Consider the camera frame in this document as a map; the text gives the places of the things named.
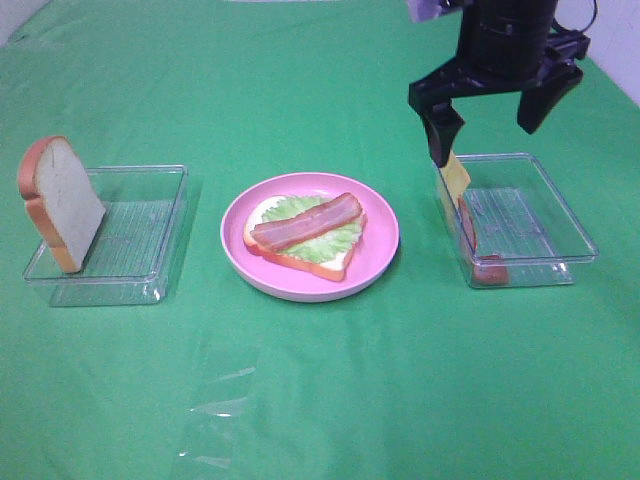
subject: lettuce leaf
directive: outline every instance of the lettuce leaf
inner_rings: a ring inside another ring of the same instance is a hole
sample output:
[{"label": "lettuce leaf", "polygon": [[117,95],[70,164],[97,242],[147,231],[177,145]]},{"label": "lettuce leaf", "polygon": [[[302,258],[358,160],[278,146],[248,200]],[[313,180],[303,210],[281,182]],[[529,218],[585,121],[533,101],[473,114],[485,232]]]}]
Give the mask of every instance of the lettuce leaf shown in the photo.
[{"label": "lettuce leaf", "polygon": [[[288,196],[262,214],[263,222],[285,220],[295,217],[305,210],[328,202],[330,199],[320,195]],[[324,263],[336,258],[340,253],[348,252],[362,235],[359,220],[335,228],[319,237],[293,245],[281,253],[291,255],[306,262]]]}]

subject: transparent container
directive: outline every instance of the transparent container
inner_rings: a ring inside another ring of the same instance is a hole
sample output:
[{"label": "transparent container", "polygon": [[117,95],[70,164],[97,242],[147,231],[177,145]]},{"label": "transparent container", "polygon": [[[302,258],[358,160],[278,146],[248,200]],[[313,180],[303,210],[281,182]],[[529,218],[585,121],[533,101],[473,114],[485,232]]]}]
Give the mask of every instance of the transparent container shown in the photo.
[{"label": "transparent container", "polygon": [[42,241],[25,282],[49,305],[154,304],[167,294],[187,210],[183,165],[87,169],[107,211],[78,273],[63,273]]},{"label": "transparent container", "polygon": [[462,272],[474,288],[575,283],[598,249],[538,160],[526,153],[459,155],[471,184],[437,190]]}]

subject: toast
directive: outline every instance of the toast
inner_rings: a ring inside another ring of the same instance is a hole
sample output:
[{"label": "toast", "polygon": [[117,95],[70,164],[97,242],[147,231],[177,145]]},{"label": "toast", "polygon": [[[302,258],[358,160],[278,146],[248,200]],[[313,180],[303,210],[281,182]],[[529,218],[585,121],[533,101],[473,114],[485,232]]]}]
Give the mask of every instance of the toast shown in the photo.
[{"label": "toast", "polygon": [[60,269],[80,271],[106,209],[65,137],[45,137],[29,147],[18,188]]},{"label": "toast", "polygon": [[357,235],[355,241],[351,244],[347,251],[337,253],[332,259],[323,262],[312,262],[300,258],[294,254],[285,252],[274,252],[260,245],[251,235],[254,227],[263,222],[263,214],[278,205],[278,203],[287,197],[285,195],[275,195],[260,202],[247,217],[244,226],[243,240],[244,244],[254,255],[263,257],[265,260],[296,270],[309,272],[317,277],[340,282],[346,276],[347,267],[349,266],[357,245],[362,238],[362,229],[366,223],[366,215],[364,211],[354,221],[360,227],[360,234]]}]

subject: bacon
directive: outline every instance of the bacon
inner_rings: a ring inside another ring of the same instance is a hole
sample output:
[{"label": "bacon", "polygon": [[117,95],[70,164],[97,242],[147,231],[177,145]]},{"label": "bacon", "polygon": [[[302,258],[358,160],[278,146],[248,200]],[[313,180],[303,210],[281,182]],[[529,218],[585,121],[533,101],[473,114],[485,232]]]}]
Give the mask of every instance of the bacon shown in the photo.
[{"label": "bacon", "polygon": [[251,236],[264,248],[278,252],[346,225],[361,214],[360,202],[347,192],[295,217],[259,223]]}]

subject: pink plate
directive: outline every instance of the pink plate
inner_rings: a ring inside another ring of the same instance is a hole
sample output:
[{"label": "pink plate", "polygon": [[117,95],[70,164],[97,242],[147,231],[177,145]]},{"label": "pink plate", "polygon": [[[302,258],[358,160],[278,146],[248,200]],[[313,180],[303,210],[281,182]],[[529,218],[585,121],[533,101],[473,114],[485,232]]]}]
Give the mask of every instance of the pink plate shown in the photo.
[{"label": "pink plate", "polygon": [[[351,192],[367,214],[362,239],[341,282],[268,262],[247,251],[244,224],[253,209],[273,195],[325,195]],[[347,297],[371,285],[385,271],[398,248],[396,215],[380,194],[363,183],[332,173],[290,173],[245,190],[231,203],[220,225],[222,245],[236,271],[251,285],[275,297],[296,302],[327,302]]]}]

